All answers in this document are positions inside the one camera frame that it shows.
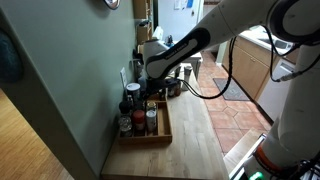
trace power cord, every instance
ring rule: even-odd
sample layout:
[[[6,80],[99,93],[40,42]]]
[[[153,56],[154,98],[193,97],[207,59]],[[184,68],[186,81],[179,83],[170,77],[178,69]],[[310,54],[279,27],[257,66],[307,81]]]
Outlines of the power cord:
[[[317,58],[304,70],[302,71],[297,71],[297,72],[293,72],[293,73],[290,73],[290,74],[287,74],[287,75],[284,75],[278,79],[274,79],[273,77],[273,63],[274,63],[274,52],[276,53],[276,55],[280,56],[280,57],[284,57],[288,54],[290,54],[291,52],[293,52],[294,50],[298,49],[301,45],[304,44],[304,42],[302,43],[299,43],[299,44],[294,44],[292,46],[292,48],[284,53],[284,54],[279,54],[278,50],[276,49],[274,43],[273,43],[273,39],[272,39],[272,36],[271,36],[271,32],[270,30],[266,27],[266,26],[263,26],[268,34],[268,37],[269,37],[269,41],[270,41],[270,44],[271,44],[271,60],[270,60],[270,78],[273,82],[281,82],[281,81],[288,81],[288,80],[291,80],[291,79],[294,79],[300,75],[302,75],[303,73],[309,71],[311,68],[313,68],[320,60],[320,54],[317,56]]]
[[[232,55],[232,53],[233,53],[233,48],[234,48],[234,43],[236,41],[236,38],[237,37],[234,37],[230,40],[230,44],[229,44],[229,72],[228,72],[227,83],[226,83],[225,87],[223,88],[223,90],[219,94],[214,95],[214,96],[202,96],[195,89],[193,89],[188,82],[186,82],[185,80],[182,80],[182,79],[178,79],[187,87],[187,89],[191,92],[191,94],[193,94],[196,97],[202,98],[202,99],[215,99],[215,98],[220,97],[221,95],[223,95],[223,93],[225,93],[227,91],[227,89],[230,85],[231,79],[232,79],[232,68],[233,68],[233,64],[232,64],[233,63],[233,55]]]
[[[318,153],[315,155],[314,158],[310,159],[309,161],[305,161],[301,165],[299,171],[297,171],[296,173],[292,174],[292,176],[289,179],[292,179],[292,180],[300,179],[300,177],[302,175],[304,175],[310,169],[314,168],[316,166],[316,164],[319,162],[319,160],[320,160],[320,151],[318,151]]]

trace white appliance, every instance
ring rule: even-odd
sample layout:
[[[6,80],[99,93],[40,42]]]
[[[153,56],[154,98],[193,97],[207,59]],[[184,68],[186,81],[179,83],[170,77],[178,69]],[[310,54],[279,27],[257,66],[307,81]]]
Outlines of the white appliance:
[[[163,39],[172,35],[180,41],[202,19],[203,0],[193,0],[188,8],[188,0],[158,0],[158,26],[163,29]]]
[[[274,79],[278,79],[292,71],[294,71],[294,65],[286,60],[280,59],[273,71],[273,77]],[[275,121],[283,111],[290,83],[291,80],[277,83],[269,79],[258,99],[258,104],[273,121]]]

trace robotic arm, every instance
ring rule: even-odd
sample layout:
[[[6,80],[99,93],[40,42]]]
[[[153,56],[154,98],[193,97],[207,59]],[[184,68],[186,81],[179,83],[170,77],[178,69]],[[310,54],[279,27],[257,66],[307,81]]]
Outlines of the robotic arm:
[[[164,79],[170,70],[191,55],[255,25],[269,26],[273,34],[289,42],[319,41],[318,19],[308,19],[307,26],[296,28],[306,23],[305,17],[318,16],[316,7],[319,7],[316,0],[224,0],[172,48],[155,40],[144,44],[148,78]]]
[[[285,41],[303,44],[296,70],[308,67],[319,59],[319,0],[223,0],[175,46],[168,49],[157,40],[144,44],[143,58],[150,84],[165,79],[176,65],[206,47],[220,44],[255,26],[268,26]],[[258,162],[252,156],[245,165],[248,176],[257,171],[265,178],[281,174],[301,159],[311,159],[320,150],[318,107],[320,102],[320,66],[291,83],[282,116],[273,125],[261,147]]]

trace wooden tray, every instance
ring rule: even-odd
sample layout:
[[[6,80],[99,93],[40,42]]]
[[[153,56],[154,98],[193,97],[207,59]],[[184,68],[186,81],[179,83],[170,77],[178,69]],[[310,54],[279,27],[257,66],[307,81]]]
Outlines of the wooden tray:
[[[119,144],[150,144],[150,143],[171,143],[172,130],[167,102],[157,103],[157,128],[154,132],[148,132],[147,127],[144,131],[137,132],[134,130],[132,137],[120,137]]]
[[[148,98],[148,102],[166,102],[167,101],[167,95],[165,94],[164,97],[161,98],[160,93],[153,94]]]

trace green wall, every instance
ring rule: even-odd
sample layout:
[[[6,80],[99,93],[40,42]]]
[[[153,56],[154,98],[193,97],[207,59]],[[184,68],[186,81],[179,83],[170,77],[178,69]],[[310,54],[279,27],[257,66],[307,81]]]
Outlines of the green wall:
[[[132,1],[115,11],[102,0],[0,0],[0,8],[25,71],[0,87],[74,178],[98,178],[117,131],[122,67],[132,79]]]

